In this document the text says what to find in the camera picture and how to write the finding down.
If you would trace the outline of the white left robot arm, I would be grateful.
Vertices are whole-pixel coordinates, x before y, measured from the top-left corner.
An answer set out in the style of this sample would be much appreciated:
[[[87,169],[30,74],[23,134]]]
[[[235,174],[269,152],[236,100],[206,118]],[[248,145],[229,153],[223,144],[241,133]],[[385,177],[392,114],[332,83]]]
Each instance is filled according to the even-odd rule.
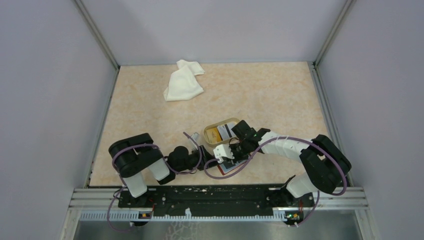
[[[138,207],[149,203],[150,193],[143,177],[144,169],[148,169],[154,179],[164,185],[173,181],[176,175],[202,171],[206,162],[214,158],[193,136],[187,138],[194,144],[194,149],[177,146],[167,156],[154,144],[149,133],[116,141],[108,148],[112,167],[129,191],[132,203]]]

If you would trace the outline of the beige oval tray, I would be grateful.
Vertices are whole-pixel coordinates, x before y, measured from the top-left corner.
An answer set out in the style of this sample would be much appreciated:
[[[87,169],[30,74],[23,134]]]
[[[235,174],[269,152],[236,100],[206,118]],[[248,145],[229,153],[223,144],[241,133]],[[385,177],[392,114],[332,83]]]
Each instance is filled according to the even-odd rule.
[[[241,120],[231,117],[206,126],[203,129],[203,138],[210,147],[229,143],[233,139],[238,139],[232,128]]]

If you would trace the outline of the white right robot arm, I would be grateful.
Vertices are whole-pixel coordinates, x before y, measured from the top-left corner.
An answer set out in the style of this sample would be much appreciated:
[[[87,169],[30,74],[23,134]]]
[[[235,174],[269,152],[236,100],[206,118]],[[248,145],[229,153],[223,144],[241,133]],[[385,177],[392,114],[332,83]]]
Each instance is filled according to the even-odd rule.
[[[250,161],[256,153],[279,155],[302,163],[305,173],[290,179],[281,199],[287,206],[295,206],[301,197],[312,192],[343,195],[348,187],[350,161],[326,135],[308,140],[283,136],[267,128],[255,130],[244,120],[232,127],[239,143],[230,144],[236,161]]]

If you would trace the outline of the gold VIP card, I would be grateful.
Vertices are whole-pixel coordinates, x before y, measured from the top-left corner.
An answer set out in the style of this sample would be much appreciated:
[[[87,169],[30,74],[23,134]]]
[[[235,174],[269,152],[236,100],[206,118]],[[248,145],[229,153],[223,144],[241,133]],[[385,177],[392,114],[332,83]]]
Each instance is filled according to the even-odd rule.
[[[205,133],[206,133],[207,141],[210,144],[217,144],[222,141],[222,137],[217,127],[207,129]]]

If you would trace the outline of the red card holder wallet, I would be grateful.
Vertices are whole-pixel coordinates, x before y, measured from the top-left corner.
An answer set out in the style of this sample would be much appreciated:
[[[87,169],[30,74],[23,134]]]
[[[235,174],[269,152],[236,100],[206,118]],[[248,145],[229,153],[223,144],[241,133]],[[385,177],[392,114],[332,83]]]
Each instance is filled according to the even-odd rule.
[[[228,175],[229,173],[235,171],[237,168],[241,167],[242,165],[244,165],[246,163],[247,160],[242,160],[242,161],[238,161],[238,162],[223,162],[220,163],[218,165],[218,169],[220,171],[220,173],[225,176]]]

